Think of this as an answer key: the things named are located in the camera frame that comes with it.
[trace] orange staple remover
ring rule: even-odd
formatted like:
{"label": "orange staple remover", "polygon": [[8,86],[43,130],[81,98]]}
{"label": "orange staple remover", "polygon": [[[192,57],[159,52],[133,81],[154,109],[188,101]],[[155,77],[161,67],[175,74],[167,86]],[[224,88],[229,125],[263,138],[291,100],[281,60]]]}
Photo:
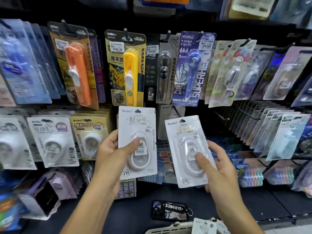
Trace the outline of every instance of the orange staple remover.
{"label": "orange staple remover", "polygon": [[88,107],[91,105],[91,97],[82,48],[80,44],[72,43],[65,47],[65,53],[69,67],[68,73],[73,79],[79,103]]}

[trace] hand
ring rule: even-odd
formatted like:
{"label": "hand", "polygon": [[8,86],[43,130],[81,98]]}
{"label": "hand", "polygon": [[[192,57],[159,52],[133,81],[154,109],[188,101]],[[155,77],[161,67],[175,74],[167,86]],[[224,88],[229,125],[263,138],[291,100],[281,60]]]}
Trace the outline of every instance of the hand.
{"label": "hand", "polygon": [[224,149],[212,141],[207,142],[218,156],[218,159],[215,159],[217,170],[202,153],[197,153],[195,157],[198,165],[207,174],[209,184],[206,185],[206,191],[211,193],[218,215],[222,218],[224,213],[238,209],[241,205],[244,206],[244,203],[240,195],[235,167]]}
{"label": "hand", "polygon": [[135,138],[125,147],[118,149],[118,130],[114,130],[98,147],[98,155],[92,181],[106,184],[113,190],[115,197],[119,193],[120,175],[126,165],[128,155],[134,153],[140,140]]}

